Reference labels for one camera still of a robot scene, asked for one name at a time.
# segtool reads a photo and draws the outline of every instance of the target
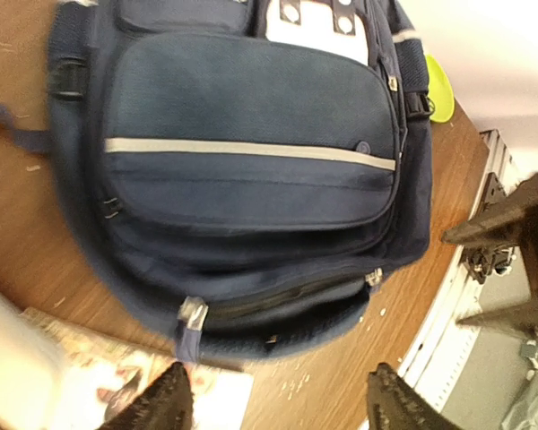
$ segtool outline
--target mesh side pocket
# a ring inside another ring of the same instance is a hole
[[[62,58],[86,58],[87,32],[94,8],[75,2],[56,7],[56,17],[48,39],[48,70],[52,70]]]
[[[429,71],[419,39],[408,39],[395,44],[398,64],[405,92],[426,92],[429,89]]]

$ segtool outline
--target backpack zipper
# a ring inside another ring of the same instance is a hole
[[[371,288],[377,287],[383,280],[383,270],[376,268],[371,273],[365,275],[365,281]],[[248,303],[235,305],[226,308],[211,309],[200,297],[187,297],[183,305],[179,308],[178,319],[187,324],[194,323],[194,327],[203,328],[206,316],[215,319],[237,318],[242,315],[251,314],[253,312],[262,311],[270,307],[276,307],[287,303],[291,298],[301,298],[313,293],[317,293],[331,286],[331,283],[338,280],[349,280],[350,275],[342,275],[323,282],[310,282],[291,290],[275,294],[270,297],[251,297]]]
[[[355,149],[330,148],[307,145],[284,145],[252,142],[190,141],[180,139],[145,139],[114,137],[105,140],[105,152],[152,153],[185,152],[205,154],[257,155],[298,159],[322,159],[361,164],[396,171],[396,161],[370,155],[370,145],[359,142]],[[113,193],[103,202],[103,215],[112,219],[124,209],[124,204]]]
[[[406,141],[406,134],[408,132],[406,127],[406,115],[404,113],[401,89],[396,75],[391,74],[386,68],[387,64],[391,64],[391,59],[388,56],[382,56],[381,58],[379,58],[378,64],[380,66],[381,73],[386,78],[386,86],[388,87],[388,93],[395,109],[396,122],[398,123],[399,135],[401,136],[401,146],[398,151],[399,159],[401,159],[403,157],[404,142]]]

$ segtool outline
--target metal bracket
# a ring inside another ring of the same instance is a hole
[[[280,0],[279,14],[282,21],[291,24],[301,25],[301,1]]]
[[[353,0],[331,0],[333,28],[336,33],[354,36],[355,4]]]
[[[496,174],[489,173],[475,216],[486,211],[491,205],[503,201],[506,197],[506,192]],[[492,245],[465,248],[461,262],[466,264],[470,276],[482,285],[493,272],[498,275],[509,273],[510,265],[515,258],[514,246]]]

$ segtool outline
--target magazine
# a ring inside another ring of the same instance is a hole
[[[22,317],[65,351],[67,368],[56,419],[48,430],[94,430],[117,415],[174,361],[28,308]],[[238,430],[253,376],[205,365],[186,366],[194,394],[194,430]]]

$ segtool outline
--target zipper pull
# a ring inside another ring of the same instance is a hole
[[[392,92],[398,92],[398,79],[396,79],[396,76],[388,77],[388,89]]]
[[[365,275],[365,280],[370,287],[378,287],[383,281],[383,270],[380,267],[376,268],[375,271]]]
[[[176,358],[188,363],[199,362],[199,343],[209,306],[200,297],[187,297],[178,312]]]

